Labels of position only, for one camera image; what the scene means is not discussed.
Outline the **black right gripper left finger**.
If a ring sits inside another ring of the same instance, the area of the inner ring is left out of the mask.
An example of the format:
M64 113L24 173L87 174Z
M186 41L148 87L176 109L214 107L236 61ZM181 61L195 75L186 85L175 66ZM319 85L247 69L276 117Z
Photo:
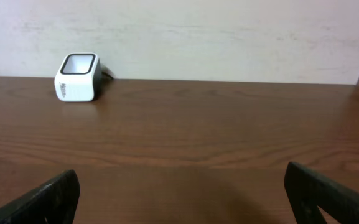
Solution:
M0 208L0 223L72 224L80 196L74 170L66 170Z

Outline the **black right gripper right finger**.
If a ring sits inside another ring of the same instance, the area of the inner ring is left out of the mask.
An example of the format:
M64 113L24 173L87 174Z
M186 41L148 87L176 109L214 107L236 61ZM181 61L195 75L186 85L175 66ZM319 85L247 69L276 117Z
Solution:
M359 193L296 162L289 162L284 187L297 223L359 223Z

